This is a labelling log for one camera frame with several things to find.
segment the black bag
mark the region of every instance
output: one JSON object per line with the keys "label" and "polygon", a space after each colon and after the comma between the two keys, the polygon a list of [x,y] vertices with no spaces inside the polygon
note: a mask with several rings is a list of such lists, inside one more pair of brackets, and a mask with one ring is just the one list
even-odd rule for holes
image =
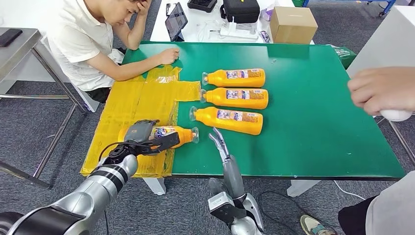
{"label": "black bag", "polygon": [[220,12],[221,17],[228,19],[228,22],[255,23],[259,17],[259,5],[256,0],[223,0]]}

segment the gray carpet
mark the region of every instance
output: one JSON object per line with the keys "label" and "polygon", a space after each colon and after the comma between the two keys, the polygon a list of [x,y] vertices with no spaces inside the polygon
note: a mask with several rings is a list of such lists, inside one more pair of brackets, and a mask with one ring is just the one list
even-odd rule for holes
{"label": "gray carpet", "polygon": [[[144,38],[149,39],[160,0],[153,0]],[[312,1],[309,5],[320,26],[315,42],[346,46],[358,52],[370,37],[380,19],[377,4],[363,5],[355,2]],[[17,82],[11,94],[62,94],[54,83]],[[33,172],[64,119],[70,101],[0,100],[0,159]],[[41,178],[52,182],[52,189],[40,189],[9,174],[0,172],[0,212],[27,213],[47,205],[75,189],[82,181],[79,174],[99,121],[102,106],[95,114],[81,115],[75,112],[66,132],[46,166]],[[415,118],[399,123],[399,128],[411,146],[415,146]],[[406,172],[413,170],[404,149],[387,124],[381,125],[388,142]],[[295,204],[274,191],[286,194],[287,180],[245,180],[246,190],[260,202],[264,211],[292,228],[296,234],[304,234],[299,225],[302,212]],[[117,200],[108,209],[110,234],[142,235],[217,235],[230,234],[226,226],[208,213],[207,179],[165,180],[167,194],[156,196],[141,179],[132,179]],[[392,182],[341,181],[347,191],[365,198],[377,195]],[[303,195],[294,199],[307,212],[329,224],[338,226],[337,212],[345,206],[356,204],[360,199],[340,192],[332,181],[322,181]],[[267,234],[294,234],[284,226],[265,217]],[[339,227],[334,227],[343,234]],[[94,234],[106,234],[101,219]]]}

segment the white ball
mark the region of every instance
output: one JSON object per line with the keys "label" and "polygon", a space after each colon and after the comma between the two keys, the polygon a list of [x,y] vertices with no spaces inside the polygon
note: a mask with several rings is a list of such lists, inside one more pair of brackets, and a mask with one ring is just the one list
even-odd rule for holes
{"label": "white ball", "polygon": [[406,110],[382,110],[380,114],[389,121],[405,121],[411,117],[412,112]]}

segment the man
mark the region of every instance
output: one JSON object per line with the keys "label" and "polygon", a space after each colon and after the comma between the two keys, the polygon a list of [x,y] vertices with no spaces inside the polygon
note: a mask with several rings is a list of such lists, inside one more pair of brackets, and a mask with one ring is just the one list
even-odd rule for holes
{"label": "man", "polygon": [[[364,70],[348,83],[353,103],[369,115],[381,110],[415,111],[415,67],[387,67]],[[378,196],[339,212],[346,235],[413,234],[415,221],[415,171]],[[314,218],[300,219],[308,235],[333,235]]]}
{"label": "man", "polygon": [[[51,51],[65,75],[92,99],[105,103],[114,81],[125,81],[156,66],[173,63],[170,48],[120,66],[124,54],[113,49],[115,32],[131,50],[142,40],[151,0],[63,0],[47,32]],[[137,13],[133,29],[127,23]]]}

